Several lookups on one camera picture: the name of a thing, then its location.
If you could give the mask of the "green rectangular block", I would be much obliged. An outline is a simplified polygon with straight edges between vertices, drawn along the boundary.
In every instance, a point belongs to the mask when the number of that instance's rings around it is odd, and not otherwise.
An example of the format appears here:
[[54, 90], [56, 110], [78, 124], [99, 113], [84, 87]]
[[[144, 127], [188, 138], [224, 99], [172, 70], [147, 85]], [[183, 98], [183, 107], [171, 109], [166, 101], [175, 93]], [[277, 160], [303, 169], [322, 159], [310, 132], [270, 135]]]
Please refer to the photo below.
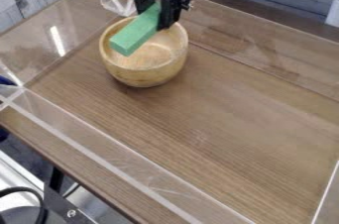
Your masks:
[[160, 5], [154, 3], [131, 22], [110, 37], [110, 47], [124, 56], [142, 47], [158, 32]]

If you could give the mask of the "brown wooden bowl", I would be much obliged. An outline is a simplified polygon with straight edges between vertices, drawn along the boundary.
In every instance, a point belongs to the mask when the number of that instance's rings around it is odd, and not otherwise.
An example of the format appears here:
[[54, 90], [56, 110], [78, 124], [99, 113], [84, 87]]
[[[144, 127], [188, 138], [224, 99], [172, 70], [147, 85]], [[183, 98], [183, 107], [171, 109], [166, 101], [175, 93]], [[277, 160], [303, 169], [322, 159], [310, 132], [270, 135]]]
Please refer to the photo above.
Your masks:
[[111, 76], [132, 87], [152, 87], [168, 82], [180, 72], [188, 58], [188, 33], [180, 23], [158, 32], [131, 56], [108, 45], [134, 17], [115, 22], [102, 33], [98, 48], [104, 68]]

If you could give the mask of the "clear acrylic table barrier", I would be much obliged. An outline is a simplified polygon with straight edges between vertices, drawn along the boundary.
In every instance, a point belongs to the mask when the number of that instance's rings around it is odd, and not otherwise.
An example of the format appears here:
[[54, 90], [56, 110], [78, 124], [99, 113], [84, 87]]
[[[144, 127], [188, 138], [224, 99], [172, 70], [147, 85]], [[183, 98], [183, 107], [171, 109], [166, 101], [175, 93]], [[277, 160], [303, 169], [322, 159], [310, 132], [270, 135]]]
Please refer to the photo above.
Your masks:
[[142, 224], [339, 224], [339, 34], [196, 0], [182, 72], [132, 88], [116, 19], [60, 0], [0, 34], [0, 126]]

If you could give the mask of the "clear acrylic corner bracket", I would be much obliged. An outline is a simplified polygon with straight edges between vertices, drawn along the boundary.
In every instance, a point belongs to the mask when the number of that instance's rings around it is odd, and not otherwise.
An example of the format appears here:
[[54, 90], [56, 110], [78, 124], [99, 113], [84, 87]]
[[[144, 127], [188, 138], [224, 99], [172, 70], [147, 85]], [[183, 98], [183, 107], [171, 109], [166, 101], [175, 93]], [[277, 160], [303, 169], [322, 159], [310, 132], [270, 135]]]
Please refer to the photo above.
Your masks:
[[122, 17], [130, 17], [136, 12], [134, 0], [100, 0], [100, 5]]

